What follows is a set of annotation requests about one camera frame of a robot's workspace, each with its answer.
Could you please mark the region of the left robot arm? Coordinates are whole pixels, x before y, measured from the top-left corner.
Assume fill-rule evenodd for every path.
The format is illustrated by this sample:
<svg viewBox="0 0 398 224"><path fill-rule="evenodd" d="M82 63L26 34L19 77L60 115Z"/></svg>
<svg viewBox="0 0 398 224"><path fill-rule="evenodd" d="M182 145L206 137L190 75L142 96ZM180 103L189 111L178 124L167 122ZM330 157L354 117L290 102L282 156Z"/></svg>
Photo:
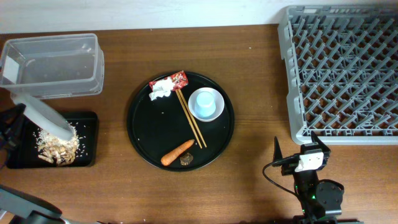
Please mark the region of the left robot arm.
<svg viewBox="0 0 398 224"><path fill-rule="evenodd" d="M37 140L39 127L22 114L25 106L15 106L1 112L1 149L6 159L1 167L10 169L55 168L55 165L39 159ZM92 111L63 114L81 136L81 150L67 167L90 167L95 163L99 120ZM1 214L14 214L11 223L76 223L65 218L53 204L18 191L1 186Z"/></svg>

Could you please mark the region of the red snack wrapper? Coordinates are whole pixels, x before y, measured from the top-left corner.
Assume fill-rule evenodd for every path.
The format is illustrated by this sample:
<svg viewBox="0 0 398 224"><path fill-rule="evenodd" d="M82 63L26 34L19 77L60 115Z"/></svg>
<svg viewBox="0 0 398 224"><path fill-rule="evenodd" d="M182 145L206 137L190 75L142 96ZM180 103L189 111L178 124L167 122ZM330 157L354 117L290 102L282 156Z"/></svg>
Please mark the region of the red snack wrapper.
<svg viewBox="0 0 398 224"><path fill-rule="evenodd" d="M188 85L188 78L185 72L180 72L169 75L165 78L149 82L152 91L170 90L175 91Z"/></svg>

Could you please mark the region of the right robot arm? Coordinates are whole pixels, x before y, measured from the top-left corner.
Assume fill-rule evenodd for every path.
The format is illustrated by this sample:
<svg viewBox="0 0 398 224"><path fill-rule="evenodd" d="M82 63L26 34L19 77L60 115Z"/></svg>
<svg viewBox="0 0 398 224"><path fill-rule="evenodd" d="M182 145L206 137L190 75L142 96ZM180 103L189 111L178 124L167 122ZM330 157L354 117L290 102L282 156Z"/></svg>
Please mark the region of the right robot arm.
<svg viewBox="0 0 398 224"><path fill-rule="evenodd" d="M292 194L300 202L302 215L293 217L292 222L339 223L337 216L342 214L341 204L345 188L334 180L318 178L330 157L330 148L314 133L310 133L311 142L302 144L300 152L288 157L282 156L279 141L274 138L274 155L271 163L264 166L280 167L283 176L294 178L294 189L289 190L269 177L266 179L276 187Z"/></svg>

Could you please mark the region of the orange carrot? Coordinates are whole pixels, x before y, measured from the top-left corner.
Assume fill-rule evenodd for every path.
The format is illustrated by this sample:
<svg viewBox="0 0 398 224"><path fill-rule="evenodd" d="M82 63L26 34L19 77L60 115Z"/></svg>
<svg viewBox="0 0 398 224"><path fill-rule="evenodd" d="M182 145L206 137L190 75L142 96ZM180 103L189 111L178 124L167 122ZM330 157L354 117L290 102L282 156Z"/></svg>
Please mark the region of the orange carrot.
<svg viewBox="0 0 398 224"><path fill-rule="evenodd" d="M180 146L176 147L172 151L170 151L168 154L164 155L161 158L161 163L163 166L168 166L170 165L176 158L181 155L183 152L185 152L189 147L191 147L194 144L195 140L190 139L186 141L185 143L181 144Z"/></svg>

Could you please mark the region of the white tissue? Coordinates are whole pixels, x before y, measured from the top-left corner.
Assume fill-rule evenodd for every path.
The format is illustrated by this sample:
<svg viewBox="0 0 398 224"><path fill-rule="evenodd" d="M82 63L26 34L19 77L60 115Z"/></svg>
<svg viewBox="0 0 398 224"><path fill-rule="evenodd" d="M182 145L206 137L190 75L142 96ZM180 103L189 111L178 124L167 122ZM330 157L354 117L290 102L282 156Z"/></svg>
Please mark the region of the white tissue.
<svg viewBox="0 0 398 224"><path fill-rule="evenodd" d="M174 83L171 78L162 79L159 81L150 82L152 92L149 94L150 100L154 101L157 98L170 96L174 88Z"/></svg>

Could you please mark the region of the pale grey plate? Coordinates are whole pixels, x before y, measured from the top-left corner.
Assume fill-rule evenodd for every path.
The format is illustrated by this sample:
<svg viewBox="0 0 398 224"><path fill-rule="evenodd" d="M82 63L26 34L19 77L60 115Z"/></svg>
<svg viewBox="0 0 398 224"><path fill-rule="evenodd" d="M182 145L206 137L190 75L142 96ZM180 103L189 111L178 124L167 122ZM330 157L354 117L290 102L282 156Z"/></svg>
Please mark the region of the pale grey plate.
<svg viewBox="0 0 398 224"><path fill-rule="evenodd" d="M65 141L74 136L67 120L43 101L27 94L12 94L11 99L15 105L25 105L24 115L49 134Z"/></svg>

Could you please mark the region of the rice and food scraps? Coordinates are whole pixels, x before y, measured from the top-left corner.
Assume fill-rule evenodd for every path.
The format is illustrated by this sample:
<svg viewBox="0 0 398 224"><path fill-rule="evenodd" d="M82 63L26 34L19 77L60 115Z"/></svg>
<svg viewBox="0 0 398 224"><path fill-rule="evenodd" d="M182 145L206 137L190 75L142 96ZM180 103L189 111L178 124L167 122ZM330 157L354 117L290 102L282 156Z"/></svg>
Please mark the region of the rice and food scraps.
<svg viewBox="0 0 398 224"><path fill-rule="evenodd" d="M88 155L85 135L78 134L76 126L70 123L73 136L71 140L62 140L42 128L33 133L35 140L35 150L38 158L43 161L56 165L57 167L68 166L77 159Z"/></svg>

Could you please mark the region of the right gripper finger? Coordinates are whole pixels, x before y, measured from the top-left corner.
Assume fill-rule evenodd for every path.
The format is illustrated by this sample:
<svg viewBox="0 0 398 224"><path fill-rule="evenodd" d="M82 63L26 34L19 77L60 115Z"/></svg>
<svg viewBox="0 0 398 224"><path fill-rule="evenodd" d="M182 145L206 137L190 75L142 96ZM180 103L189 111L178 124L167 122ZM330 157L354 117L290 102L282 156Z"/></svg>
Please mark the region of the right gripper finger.
<svg viewBox="0 0 398 224"><path fill-rule="evenodd" d="M274 154L272 160L272 166L277 167L280 166L279 161L283 159L282 151L280 149L279 141L277 136L274 137Z"/></svg>
<svg viewBox="0 0 398 224"><path fill-rule="evenodd" d="M312 142L316 142L319 146L324 145L324 143L320 140L320 138L315 134L314 131L311 131L311 140Z"/></svg>

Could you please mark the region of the brown mushroom piece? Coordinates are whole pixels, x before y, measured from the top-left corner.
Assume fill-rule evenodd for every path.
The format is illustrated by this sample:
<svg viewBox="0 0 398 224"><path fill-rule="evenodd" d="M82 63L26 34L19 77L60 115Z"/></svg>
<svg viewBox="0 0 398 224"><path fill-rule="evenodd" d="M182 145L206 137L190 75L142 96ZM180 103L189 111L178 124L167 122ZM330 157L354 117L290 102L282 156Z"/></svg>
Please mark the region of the brown mushroom piece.
<svg viewBox="0 0 398 224"><path fill-rule="evenodd" d="M180 157L180 164L182 166L187 166L192 162L192 160L193 160L193 156L189 152L187 152Z"/></svg>

